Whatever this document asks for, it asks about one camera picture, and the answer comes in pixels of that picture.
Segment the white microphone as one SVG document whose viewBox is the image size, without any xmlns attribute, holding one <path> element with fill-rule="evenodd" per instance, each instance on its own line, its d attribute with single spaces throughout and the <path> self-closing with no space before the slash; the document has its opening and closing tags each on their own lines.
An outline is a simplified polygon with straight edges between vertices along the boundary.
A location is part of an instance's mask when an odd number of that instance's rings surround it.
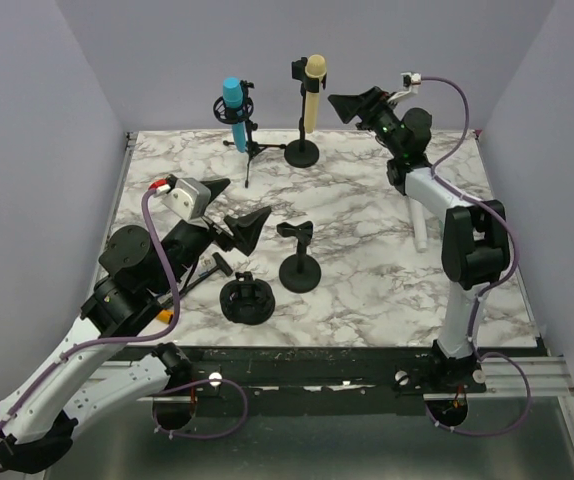
<svg viewBox="0 0 574 480">
<path fill-rule="evenodd" d="M 428 248 L 428 237 L 424 208 L 420 202 L 409 198 L 408 210 L 412 222 L 416 250 L 425 252 Z"/>
</svg>

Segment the black shock-mount round stand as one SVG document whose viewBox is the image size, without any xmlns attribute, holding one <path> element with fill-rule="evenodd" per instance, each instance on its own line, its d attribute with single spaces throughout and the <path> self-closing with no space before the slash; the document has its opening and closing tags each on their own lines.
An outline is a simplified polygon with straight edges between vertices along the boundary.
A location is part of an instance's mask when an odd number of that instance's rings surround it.
<svg viewBox="0 0 574 480">
<path fill-rule="evenodd" d="M 260 325 L 271 318 L 276 300 L 268 282 L 251 272 L 236 272 L 220 291 L 219 302 L 225 318 L 236 324 Z"/>
</svg>

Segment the tall black clip stand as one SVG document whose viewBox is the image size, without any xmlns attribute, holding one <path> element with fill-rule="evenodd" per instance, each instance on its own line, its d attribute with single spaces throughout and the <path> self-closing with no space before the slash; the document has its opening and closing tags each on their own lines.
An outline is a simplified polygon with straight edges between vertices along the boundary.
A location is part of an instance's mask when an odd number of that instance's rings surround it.
<svg viewBox="0 0 574 480">
<path fill-rule="evenodd" d="M 291 64 L 291 76 L 294 80 L 300 82 L 300 94 L 302 97 L 301 105 L 301 116 L 299 119 L 299 138 L 297 140 L 291 141 L 285 150 L 284 158 L 289 165 L 296 168 L 309 168 L 315 165 L 319 159 L 319 149 L 316 144 L 308 140 L 304 130 L 304 110 L 305 110 L 305 87 L 303 85 L 304 80 L 304 69 L 309 57 L 301 57 L 300 59 L 293 61 Z M 323 88 L 321 92 L 325 90 L 327 84 L 327 75 L 322 84 Z"/>
</svg>

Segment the beige microphone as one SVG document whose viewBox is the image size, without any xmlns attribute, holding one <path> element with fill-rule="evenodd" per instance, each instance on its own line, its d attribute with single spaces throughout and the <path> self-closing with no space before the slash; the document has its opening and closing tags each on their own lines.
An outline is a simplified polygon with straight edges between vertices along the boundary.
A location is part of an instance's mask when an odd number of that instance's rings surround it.
<svg viewBox="0 0 574 480">
<path fill-rule="evenodd" d="M 305 87 L 304 130 L 311 134 L 318 118 L 320 90 L 327 75 L 326 59 L 320 54 L 311 55 L 304 69 L 303 85 Z"/>
</svg>

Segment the short black clip stand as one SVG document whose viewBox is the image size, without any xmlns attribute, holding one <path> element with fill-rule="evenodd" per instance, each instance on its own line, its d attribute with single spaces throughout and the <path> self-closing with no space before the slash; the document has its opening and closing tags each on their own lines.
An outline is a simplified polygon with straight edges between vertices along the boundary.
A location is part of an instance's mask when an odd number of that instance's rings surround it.
<svg viewBox="0 0 574 480">
<path fill-rule="evenodd" d="M 307 253 L 313 239 L 313 227 L 311 221 L 299 225 L 282 222 L 276 227 L 281 237 L 297 239 L 296 253 L 284 259 L 279 268 L 281 284 L 292 293 L 310 292 L 318 286 L 322 278 L 320 264 Z"/>
</svg>

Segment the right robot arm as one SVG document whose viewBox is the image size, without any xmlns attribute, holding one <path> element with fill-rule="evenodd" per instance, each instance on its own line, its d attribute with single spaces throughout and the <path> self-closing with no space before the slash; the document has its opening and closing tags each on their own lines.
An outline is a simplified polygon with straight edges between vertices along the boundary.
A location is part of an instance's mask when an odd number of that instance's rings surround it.
<svg viewBox="0 0 574 480">
<path fill-rule="evenodd" d="M 456 360 L 474 355 L 481 305 L 509 267 L 504 206 L 497 200 L 469 197 L 436 175 L 426 155 L 432 128 L 427 111 L 411 108 L 398 117 L 394 101 L 378 87 L 357 95 L 332 94 L 328 101 L 342 123 L 357 120 L 357 129 L 373 133 L 392 154 L 387 162 L 389 183 L 442 222 L 441 262 L 450 281 L 436 340 L 443 358 L 431 362 L 426 371 L 434 389 L 450 391 L 464 375 Z"/>
</svg>

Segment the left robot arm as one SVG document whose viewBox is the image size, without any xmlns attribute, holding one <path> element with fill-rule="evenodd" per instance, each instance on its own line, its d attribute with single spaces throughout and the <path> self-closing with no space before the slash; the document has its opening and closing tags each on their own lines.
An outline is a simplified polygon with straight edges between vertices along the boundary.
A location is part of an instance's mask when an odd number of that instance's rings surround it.
<svg viewBox="0 0 574 480">
<path fill-rule="evenodd" d="M 180 322 L 179 281 L 215 244 L 250 256 L 272 209 L 218 224 L 206 216 L 229 179 L 169 175 L 141 198 L 142 225 L 108 240 L 93 287 L 58 346 L 0 400 L 0 474 L 35 474 L 61 460 L 107 411 L 150 394 L 191 389 L 184 352 L 162 339 Z"/>
</svg>

